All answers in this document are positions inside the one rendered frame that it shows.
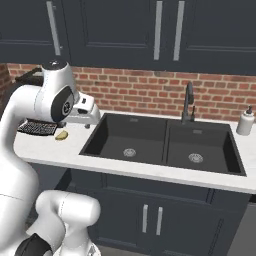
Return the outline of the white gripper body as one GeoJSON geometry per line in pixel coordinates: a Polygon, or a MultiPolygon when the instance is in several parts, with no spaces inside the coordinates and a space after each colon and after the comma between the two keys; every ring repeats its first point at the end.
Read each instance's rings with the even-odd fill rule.
{"type": "Polygon", "coordinates": [[[78,123],[85,125],[97,125],[101,119],[100,110],[94,105],[90,113],[85,114],[83,109],[73,108],[71,113],[65,118],[67,123],[78,123]]]}

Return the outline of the dark blue drawer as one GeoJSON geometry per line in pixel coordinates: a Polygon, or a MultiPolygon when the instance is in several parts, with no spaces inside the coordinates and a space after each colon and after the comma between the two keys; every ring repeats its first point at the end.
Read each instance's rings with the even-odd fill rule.
{"type": "Polygon", "coordinates": [[[71,182],[71,171],[64,167],[31,163],[39,177],[39,192],[45,190],[65,191],[71,182]]]}

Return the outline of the black double sink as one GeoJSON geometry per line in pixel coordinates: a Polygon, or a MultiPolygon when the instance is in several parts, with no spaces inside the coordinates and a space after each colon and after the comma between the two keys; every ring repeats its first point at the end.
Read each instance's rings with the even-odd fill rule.
{"type": "Polygon", "coordinates": [[[80,153],[130,162],[244,176],[228,124],[106,113],[80,153]]]}

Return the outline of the dark blue sink front panel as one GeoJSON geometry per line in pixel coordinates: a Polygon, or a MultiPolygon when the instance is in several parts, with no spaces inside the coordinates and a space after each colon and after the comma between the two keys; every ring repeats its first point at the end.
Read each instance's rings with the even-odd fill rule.
{"type": "Polygon", "coordinates": [[[80,188],[108,189],[137,194],[160,195],[170,198],[210,203],[213,189],[163,181],[127,177],[87,170],[72,169],[72,180],[80,188]]]}

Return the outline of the dark blue base cupboard door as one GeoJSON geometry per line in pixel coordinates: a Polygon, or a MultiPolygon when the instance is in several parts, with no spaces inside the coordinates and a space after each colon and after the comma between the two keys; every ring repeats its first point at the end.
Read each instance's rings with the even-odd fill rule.
{"type": "Polygon", "coordinates": [[[115,192],[91,192],[101,206],[98,221],[88,228],[94,243],[149,255],[149,232],[142,231],[143,204],[135,196],[115,192]]]}
{"type": "Polygon", "coordinates": [[[152,256],[227,256],[236,215],[194,203],[156,204],[152,256]],[[158,207],[163,207],[160,236],[156,235],[158,207]]]}

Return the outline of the black sink tap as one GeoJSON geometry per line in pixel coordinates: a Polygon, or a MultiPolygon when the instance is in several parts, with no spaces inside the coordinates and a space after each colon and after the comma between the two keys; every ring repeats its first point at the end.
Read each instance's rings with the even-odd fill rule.
{"type": "Polygon", "coordinates": [[[184,99],[184,107],[182,112],[181,122],[185,124],[187,121],[193,122],[195,120],[195,109],[192,109],[192,114],[188,114],[188,106],[194,106],[194,93],[193,93],[193,85],[189,82],[186,86],[186,93],[184,99]]]}

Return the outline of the white soap dispenser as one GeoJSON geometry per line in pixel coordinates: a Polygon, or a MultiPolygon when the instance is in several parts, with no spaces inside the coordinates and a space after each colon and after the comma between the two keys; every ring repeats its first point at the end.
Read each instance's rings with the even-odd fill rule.
{"type": "Polygon", "coordinates": [[[252,106],[249,105],[248,109],[245,110],[240,116],[236,132],[239,135],[248,136],[254,124],[254,120],[255,120],[255,117],[252,111],[252,106]]]}

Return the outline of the grey dishwasher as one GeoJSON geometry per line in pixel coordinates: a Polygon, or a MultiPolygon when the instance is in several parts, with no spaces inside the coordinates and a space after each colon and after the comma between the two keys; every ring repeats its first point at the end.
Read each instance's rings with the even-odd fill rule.
{"type": "Polygon", "coordinates": [[[256,202],[250,202],[227,256],[256,256],[256,202]]]}

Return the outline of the dark blue wall cupboard door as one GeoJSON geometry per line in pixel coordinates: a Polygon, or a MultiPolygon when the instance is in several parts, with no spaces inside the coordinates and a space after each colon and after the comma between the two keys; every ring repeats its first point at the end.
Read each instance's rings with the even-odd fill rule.
{"type": "Polygon", "coordinates": [[[46,1],[0,0],[0,63],[41,64],[55,55],[46,1]]]}
{"type": "Polygon", "coordinates": [[[184,0],[180,58],[173,61],[179,0],[170,0],[170,69],[256,76],[256,0],[184,0]]]}
{"type": "Polygon", "coordinates": [[[157,69],[157,1],[163,0],[63,0],[71,64],[157,69]]]}

